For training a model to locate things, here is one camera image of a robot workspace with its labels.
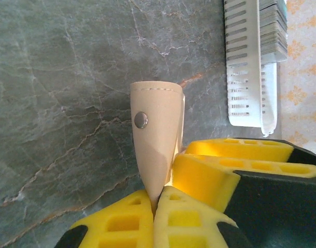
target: white plastic container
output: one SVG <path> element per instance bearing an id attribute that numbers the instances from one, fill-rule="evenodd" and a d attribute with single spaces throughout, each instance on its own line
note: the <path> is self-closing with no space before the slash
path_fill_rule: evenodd
<path id="1" fill-rule="evenodd" d="M 258 0 L 224 1 L 229 121 L 272 134 L 277 123 L 276 63 L 261 67 Z"/>

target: gray marble surface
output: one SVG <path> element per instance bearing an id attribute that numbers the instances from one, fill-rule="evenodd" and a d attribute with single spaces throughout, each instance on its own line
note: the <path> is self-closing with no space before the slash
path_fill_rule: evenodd
<path id="1" fill-rule="evenodd" d="M 185 145 L 260 137 L 228 122 L 224 61 L 221 0 L 0 0 L 0 247 L 53 247 L 142 188 L 134 81 L 183 86 Z"/>

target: metal rivet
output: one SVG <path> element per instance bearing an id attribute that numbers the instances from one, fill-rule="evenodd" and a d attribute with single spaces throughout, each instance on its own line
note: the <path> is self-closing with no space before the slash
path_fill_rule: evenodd
<path id="1" fill-rule="evenodd" d="M 134 122 L 135 122 L 136 127 L 145 128 L 147 125 L 147 121 L 148 121 L 147 115 L 144 112 L 138 112 L 135 115 Z"/>

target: beige leather cone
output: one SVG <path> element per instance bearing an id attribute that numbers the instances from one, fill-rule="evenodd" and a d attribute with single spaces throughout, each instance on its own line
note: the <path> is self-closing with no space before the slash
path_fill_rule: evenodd
<path id="1" fill-rule="evenodd" d="M 130 90 L 137 165 L 155 213 L 182 146 L 184 94 L 178 84 L 161 81 L 136 82 Z"/>

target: patterned wallpaper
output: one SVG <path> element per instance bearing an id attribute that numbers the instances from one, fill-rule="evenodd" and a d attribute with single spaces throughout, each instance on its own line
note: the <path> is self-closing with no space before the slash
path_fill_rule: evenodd
<path id="1" fill-rule="evenodd" d="M 316 0 L 289 0 L 281 63 L 282 138 L 316 153 Z"/>

